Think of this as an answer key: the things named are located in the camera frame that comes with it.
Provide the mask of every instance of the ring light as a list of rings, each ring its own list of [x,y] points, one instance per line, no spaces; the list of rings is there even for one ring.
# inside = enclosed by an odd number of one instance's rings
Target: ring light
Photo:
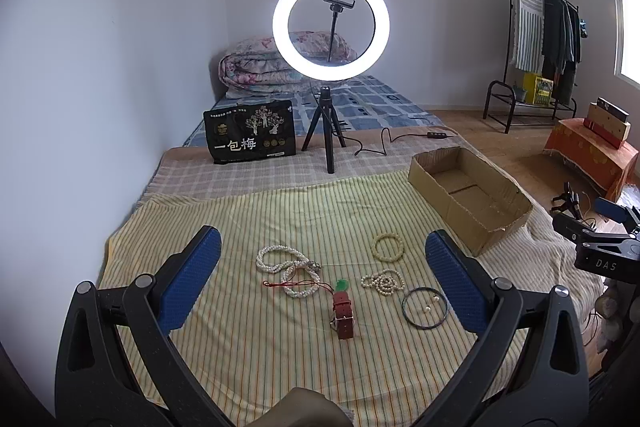
[[[296,71],[316,80],[346,80],[364,73],[372,67],[385,50],[389,40],[389,12],[384,0],[365,0],[371,6],[374,19],[374,35],[367,51],[349,64],[343,66],[321,66],[298,53],[289,37],[289,17],[298,0],[279,0],[273,13],[273,37],[278,51]]]

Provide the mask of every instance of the tripod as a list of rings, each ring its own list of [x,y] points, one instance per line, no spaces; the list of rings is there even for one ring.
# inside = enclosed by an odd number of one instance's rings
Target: tripod
[[[324,149],[326,151],[326,171],[329,174],[334,174],[334,137],[332,136],[332,124],[335,128],[335,134],[338,135],[341,147],[347,147],[344,142],[344,136],[342,135],[342,129],[340,129],[340,122],[338,122],[338,115],[334,109],[334,101],[331,99],[331,89],[328,87],[320,88],[320,100],[318,101],[318,107],[314,113],[314,117],[311,119],[311,127],[306,134],[305,143],[302,146],[302,152],[305,152],[311,141],[311,137],[314,135],[318,120],[322,116],[322,127],[324,128]]]
[[[553,206],[551,208],[552,214],[554,212],[562,213],[568,210],[574,215],[575,219],[577,219],[578,221],[581,221],[584,219],[580,211],[580,196],[578,196],[577,192],[572,190],[569,182],[564,182],[564,192],[560,194],[557,198],[553,198],[551,201],[553,203],[556,203],[557,201],[564,201],[562,205]]]

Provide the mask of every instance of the clothes rack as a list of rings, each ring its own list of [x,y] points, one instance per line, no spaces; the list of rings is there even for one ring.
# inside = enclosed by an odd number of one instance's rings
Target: clothes rack
[[[572,8],[574,8],[576,11],[578,11],[578,7],[574,6],[573,4],[571,4],[568,0],[564,0],[567,4],[569,4]],[[564,103],[560,103],[558,102],[558,98],[555,99],[554,101],[554,105],[549,105],[549,106],[543,106],[543,105],[534,105],[531,103],[526,103],[526,102],[518,102],[518,100],[516,100],[516,94],[515,91],[513,90],[513,86],[510,86],[509,84],[507,84],[507,73],[509,71],[509,58],[510,58],[510,54],[511,54],[511,36],[512,36],[512,30],[513,30],[513,0],[509,0],[510,3],[510,10],[509,10],[509,37],[507,40],[507,55],[506,55],[506,59],[505,59],[505,63],[504,63],[504,76],[502,77],[502,80],[494,80],[493,82],[489,83],[489,87],[487,89],[486,92],[486,101],[484,103],[484,114],[482,115],[482,119],[486,120],[487,117],[492,118],[492,120],[497,121],[497,123],[499,123],[501,126],[504,127],[504,133],[505,134],[509,134],[509,131],[511,129],[512,126],[520,126],[520,127],[535,127],[535,126],[550,126],[550,125],[555,125],[556,120],[560,120],[557,117],[557,114],[559,111],[569,111],[573,113],[572,118],[575,118],[575,114],[578,110],[578,104],[577,102],[575,102],[575,99],[571,99],[573,102],[573,107],[569,107],[568,105],[565,105]],[[554,84],[556,84],[557,80],[558,80],[558,73],[556,72],[556,78],[554,78]],[[505,93],[494,93],[494,87],[495,86],[500,86],[500,87],[505,87],[506,89],[508,89],[508,92]],[[494,115],[494,114],[489,114],[489,103],[491,102],[491,99],[494,98],[496,100],[500,100],[501,102],[504,103],[508,103],[510,104],[510,110],[509,113],[507,115],[507,121],[502,121],[499,120],[497,117],[501,116],[501,115]],[[529,107],[529,108],[535,108],[536,110],[542,111],[542,114],[515,114],[515,109],[516,107]],[[552,111],[551,117],[547,117],[544,115],[544,112],[546,110],[550,110]],[[543,120],[542,123],[513,123],[513,117],[516,116],[517,118],[538,118],[540,120]]]

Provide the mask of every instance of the blue patterned bed sheet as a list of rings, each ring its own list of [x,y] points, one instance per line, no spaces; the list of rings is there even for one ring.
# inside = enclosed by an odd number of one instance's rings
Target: blue patterned bed sheet
[[[443,125],[431,113],[405,98],[396,90],[370,75],[361,75],[332,88],[335,112],[343,131],[382,129],[385,127],[406,127],[410,125]],[[268,96],[247,96],[244,98],[222,98],[215,109],[236,105],[261,104],[274,100],[291,100],[296,136],[308,133],[316,107],[311,89],[307,92],[270,94]],[[316,126],[316,134],[322,133],[322,123]],[[185,147],[206,147],[207,137],[204,122],[184,144]]]

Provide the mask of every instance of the mattress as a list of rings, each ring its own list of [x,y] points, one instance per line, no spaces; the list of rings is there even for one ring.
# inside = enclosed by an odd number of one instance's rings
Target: mattress
[[[438,126],[440,119],[405,98],[374,76],[360,75],[340,83],[332,89],[335,111],[344,131],[397,128],[411,125]],[[311,87],[308,92],[270,94],[269,96],[247,96],[245,98],[222,98],[215,109],[236,105],[254,105],[291,100],[297,136],[308,133],[317,103]],[[316,126],[316,134],[322,133],[322,125]],[[204,147],[207,137],[204,122],[185,142],[185,147]]]
[[[396,130],[394,136],[406,132],[415,128]],[[386,267],[370,256],[370,240],[397,232],[406,253],[394,268],[407,286],[438,287],[424,259],[426,235],[444,228],[456,236],[408,183],[406,170],[412,155],[425,150],[472,149],[449,134],[440,141],[412,136],[386,143],[387,156],[354,156],[357,147],[338,148],[334,175],[326,172],[322,148],[229,166],[214,165],[206,148],[171,150],[142,206],[110,240],[100,286],[126,285],[140,273],[154,272],[201,225],[214,225],[223,235],[221,262],[172,339],[225,414],[244,425],[300,386],[353,410],[356,425],[410,425],[444,388],[475,336],[462,330],[455,313],[436,330],[412,330],[402,321],[397,297],[382,298],[359,281]],[[308,254],[322,264],[323,280],[348,277],[357,314],[353,341],[338,341],[328,328],[330,302],[324,292],[294,301],[261,286],[263,279],[277,279],[255,268],[258,249],[270,244]],[[521,289],[567,286],[583,319],[602,283],[575,269],[574,248],[553,232],[550,217],[534,202],[527,224],[478,260],[492,277],[508,277]],[[269,261],[275,263],[272,255]],[[524,334],[516,334],[492,391],[509,380]],[[128,331],[123,340],[142,390],[160,402]]]

